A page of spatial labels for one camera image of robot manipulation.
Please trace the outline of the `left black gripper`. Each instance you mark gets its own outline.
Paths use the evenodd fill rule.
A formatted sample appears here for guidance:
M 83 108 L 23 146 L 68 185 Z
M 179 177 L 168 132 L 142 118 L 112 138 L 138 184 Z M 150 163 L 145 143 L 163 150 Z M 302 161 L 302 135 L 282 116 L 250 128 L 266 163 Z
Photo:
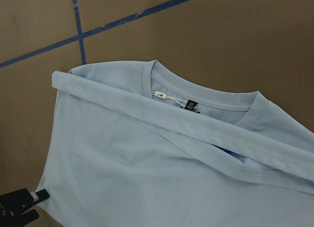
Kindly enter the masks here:
M 0 226 L 24 227 L 37 220 L 39 214 L 33 207 L 34 202 L 43 202 L 50 197 L 46 189 L 30 192 L 24 188 L 0 196 Z

